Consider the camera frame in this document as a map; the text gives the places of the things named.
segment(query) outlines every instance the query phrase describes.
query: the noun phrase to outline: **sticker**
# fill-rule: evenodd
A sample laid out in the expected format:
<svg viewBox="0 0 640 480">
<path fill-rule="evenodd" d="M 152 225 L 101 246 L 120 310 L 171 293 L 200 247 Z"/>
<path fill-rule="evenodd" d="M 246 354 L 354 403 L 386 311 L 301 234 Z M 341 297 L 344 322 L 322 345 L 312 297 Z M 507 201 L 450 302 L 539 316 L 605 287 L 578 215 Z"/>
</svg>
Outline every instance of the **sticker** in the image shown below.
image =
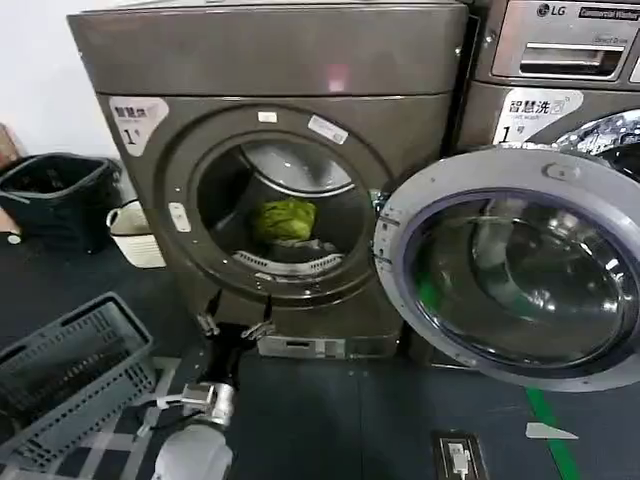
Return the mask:
<svg viewBox="0 0 640 480">
<path fill-rule="evenodd" d="M 255 276 L 256 278 L 261 278 L 261 279 L 263 279 L 263 280 L 269 280 L 270 282 L 271 282 L 271 281 L 273 281 L 273 277 L 272 277 L 271 275 L 266 274 L 266 273 L 256 272 L 256 273 L 254 274 L 254 276 Z"/>
<path fill-rule="evenodd" d="M 640 10 L 635 8 L 581 7 L 578 17 L 636 22 L 640 19 Z"/>
<path fill-rule="evenodd" d="M 540 422 L 527 423 L 526 430 L 524 432 L 527 438 L 555 438 L 557 440 L 578 440 L 578 436 L 566 430 L 561 430 L 556 427 L 547 425 Z"/>
<path fill-rule="evenodd" d="M 502 104 L 493 143 L 526 142 L 582 105 L 578 90 L 514 88 Z"/>
<path fill-rule="evenodd" d="M 258 112 L 258 121 L 262 123 L 278 123 L 278 113 Z"/>
<path fill-rule="evenodd" d="M 349 134 L 345 130 L 335 126 L 333 123 L 328 122 L 324 118 L 318 117 L 317 115 L 311 117 L 311 120 L 309 120 L 309 124 L 307 125 L 307 127 L 309 127 L 309 130 L 313 130 L 317 134 L 328 138 L 338 145 L 342 145 L 349 136 Z"/>
<path fill-rule="evenodd" d="M 134 157 L 144 153 L 151 134 L 169 114 L 161 98 L 111 97 L 109 107 L 122 143 Z"/>
<path fill-rule="evenodd" d="M 169 203 L 169 214 L 171 220 L 176 227 L 176 230 L 182 233 L 189 233 L 191 231 L 191 223 L 189 217 L 187 217 L 187 211 L 180 202 Z"/>
</svg>

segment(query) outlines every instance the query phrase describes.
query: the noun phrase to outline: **dryer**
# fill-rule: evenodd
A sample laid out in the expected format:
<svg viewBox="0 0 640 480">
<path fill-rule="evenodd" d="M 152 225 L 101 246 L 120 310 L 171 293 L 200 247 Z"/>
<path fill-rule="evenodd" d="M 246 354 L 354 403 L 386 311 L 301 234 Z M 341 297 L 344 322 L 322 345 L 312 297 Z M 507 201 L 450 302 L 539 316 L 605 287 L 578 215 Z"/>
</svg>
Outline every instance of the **dryer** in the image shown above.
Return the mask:
<svg viewBox="0 0 640 480">
<path fill-rule="evenodd" d="M 160 1 L 69 18 L 206 332 L 269 317 L 262 354 L 395 352 L 376 210 L 439 156 L 466 19 L 451 0 Z M 261 238 L 256 212 L 291 199 L 315 211 L 307 241 Z"/>
</svg>

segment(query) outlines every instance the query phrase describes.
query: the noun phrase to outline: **green cloth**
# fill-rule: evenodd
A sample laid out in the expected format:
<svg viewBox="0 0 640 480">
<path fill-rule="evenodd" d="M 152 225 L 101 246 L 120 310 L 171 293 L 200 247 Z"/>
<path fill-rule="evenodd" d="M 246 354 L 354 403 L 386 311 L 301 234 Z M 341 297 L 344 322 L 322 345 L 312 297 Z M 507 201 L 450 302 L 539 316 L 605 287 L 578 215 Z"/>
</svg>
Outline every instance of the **green cloth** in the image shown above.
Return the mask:
<svg viewBox="0 0 640 480">
<path fill-rule="evenodd" d="M 257 240 L 272 243 L 277 240 L 309 240 L 316 219 L 316 206 L 311 202 L 288 198 L 263 204 L 255 217 Z"/>
<path fill-rule="evenodd" d="M 418 297 L 422 304 L 434 311 L 440 306 L 440 296 L 435 285 L 429 281 L 429 275 L 420 273 L 416 275 L 416 286 L 418 287 Z"/>
</svg>

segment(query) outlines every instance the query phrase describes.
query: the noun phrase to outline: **green floor line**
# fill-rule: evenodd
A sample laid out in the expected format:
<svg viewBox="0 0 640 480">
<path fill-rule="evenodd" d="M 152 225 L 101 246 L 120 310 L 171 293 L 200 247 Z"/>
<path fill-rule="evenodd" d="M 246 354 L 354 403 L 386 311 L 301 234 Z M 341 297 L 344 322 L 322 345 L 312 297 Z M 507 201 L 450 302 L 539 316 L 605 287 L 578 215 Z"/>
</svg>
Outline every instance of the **green floor line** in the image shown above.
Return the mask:
<svg viewBox="0 0 640 480">
<path fill-rule="evenodd" d="M 544 394 L 534 388 L 527 388 L 525 390 L 527 391 L 527 397 L 529 398 L 529 403 L 536 418 L 551 427 L 560 428 L 557 425 L 551 406 L 544 398 Z M 551 456 L 558 468 L 558 472 L 560 472 L 562 480 L 580 480 L 578 465 L 573 459 L 567 443 L 564 440 L 548 439 L 547 445 L 549 445 Z"/>
</svg>

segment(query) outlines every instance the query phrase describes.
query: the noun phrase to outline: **white label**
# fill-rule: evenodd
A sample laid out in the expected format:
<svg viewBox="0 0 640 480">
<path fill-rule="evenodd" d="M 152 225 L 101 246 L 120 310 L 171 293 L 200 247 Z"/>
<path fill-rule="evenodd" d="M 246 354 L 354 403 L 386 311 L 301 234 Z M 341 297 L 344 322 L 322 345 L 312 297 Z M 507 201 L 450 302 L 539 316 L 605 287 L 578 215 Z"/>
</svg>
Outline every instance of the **white label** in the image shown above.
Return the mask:
<svg viewBox="0 0 640 480">
<path fill-rule="evenodd" d="M 151 134 L 169 114 L 161 98 L 111 97 L 109 106 L 122 143 L 134 157 L 144 153 Z"/>
<path fill-rule="evenodd" d="M 257 272 L 254 274 L 256 278 L 261 278 L 263 280 L 273 281 L 273 277 L 271 275 L 267 275 L 266 273 Z"/>
<path fill-rule="evenodd" d="M 514 88 L 504 100 L 493 143 L 526 142 L 582 105 L 578 90 Z"/>
<path fill-rule="evenodd" d="M 262 123 L 278 123 L 278 113 L 258 112 L 258 121 Z"/>
<path fill-rule="evenodd" d="M 169 203 L 169 214 L 173 220 L 173 225 L 176 230 L 182 233 L 189 233 L 191 231 L 191 223 L 189 217 L 187 217 L 187 211 L 180 202 Z"/>
<path fill-rule="evenodd" d="M 633 72 L 631 72 L 631 77 L 629 78 L 629 82 L 631 83 L 640 82 L 640 58 L 636 62 L 636 66 L 633 67 Z"/>
<path fill-rule="evenodd" d="M 345 130 L 335 126 L 333 123 L 328 122 L 324 118 L 318 117 L 317 115 L 311 117 L 311 120 L 309 120 L 309 124 L 307 125 L 307 127 L 309 127 L 309 130 L 313 130 L 317 134 L 328 138 L 332 142 L 336 142 L 338 145 L 342 145 L 349 136 L 349 134 Z"/>
</svg>

